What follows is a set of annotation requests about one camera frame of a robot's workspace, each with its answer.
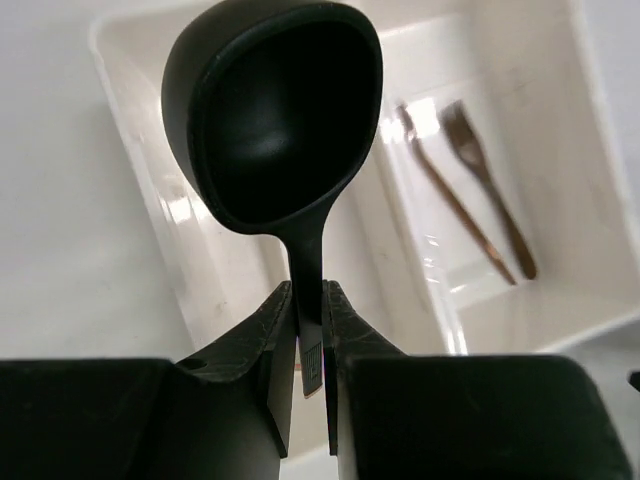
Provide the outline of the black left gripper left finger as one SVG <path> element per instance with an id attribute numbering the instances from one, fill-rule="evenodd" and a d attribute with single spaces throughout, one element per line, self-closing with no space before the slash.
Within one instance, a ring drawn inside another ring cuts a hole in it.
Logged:
<path id="1" fill-rule="evenodd" d="M 275 479 L 293 386 L 291 286 L 189 357 L 5 360 L 5 479 Z"/>

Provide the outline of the dark wooden fork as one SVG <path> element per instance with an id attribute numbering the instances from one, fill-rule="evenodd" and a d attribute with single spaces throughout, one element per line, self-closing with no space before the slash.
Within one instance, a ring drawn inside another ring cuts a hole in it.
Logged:
<path id="1" fill-rule="evenodd" d="M 443 107 L 438 119 L 448 143 L 458 160 L 476 178 L 500 218 L 522 275 L 528 280 L 538 276 L 531 250 L 493 179 L 489 162 L 467 110 L 461 100 Z"/>

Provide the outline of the black plastic ladle spoon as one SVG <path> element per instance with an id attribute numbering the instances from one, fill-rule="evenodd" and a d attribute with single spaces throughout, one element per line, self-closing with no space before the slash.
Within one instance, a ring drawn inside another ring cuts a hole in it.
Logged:
<path id="1" fill-rule="evenodd" d="M 364 13 L 336 1 L 221 1 L 173 44 L 161 113 L 214 218 L 288 254 L 303 391 L 322 385 L 323 231 L 365 162 L 383 86 Z"/>

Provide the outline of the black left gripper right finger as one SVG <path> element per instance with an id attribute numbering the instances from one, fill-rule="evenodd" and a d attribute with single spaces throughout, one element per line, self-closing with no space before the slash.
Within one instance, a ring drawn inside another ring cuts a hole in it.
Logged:
<path id="1" fill-rule="evenodd" d="M 588 373 L 558 355 L 402 352 L 323 286 L 329 448 L 343 479 L 630 479 Z"/>

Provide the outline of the copper metal fork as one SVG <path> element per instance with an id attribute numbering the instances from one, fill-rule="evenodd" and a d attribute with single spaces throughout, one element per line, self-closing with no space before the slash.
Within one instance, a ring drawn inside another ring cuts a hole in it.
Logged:
<path id="1" fill-rule="evenodd" d="M 397 113 L 403 126 L 404 136 L 412 155 L 423 167 L 427 177 L 433 183 L 436 191 L 440 194 L 449 209 L 454 213 L 459 222 L 464 226 L 474 243 L 484 253 L 489 263 L 496 269 L 507 284 L 513 286 L 517 284 L 514 275 L 509 270 L 505 260 L 500 255 L 495 245 L 484 234 L 477 222 L 470 215 L 464 204 L 459 200 L 454 190 L 445 181 L 444 177 L 433 164 L 429 155 L 425 152 L 418 135 L 414 120 L 408 111 L 405 103 L 397 106 Z"/>

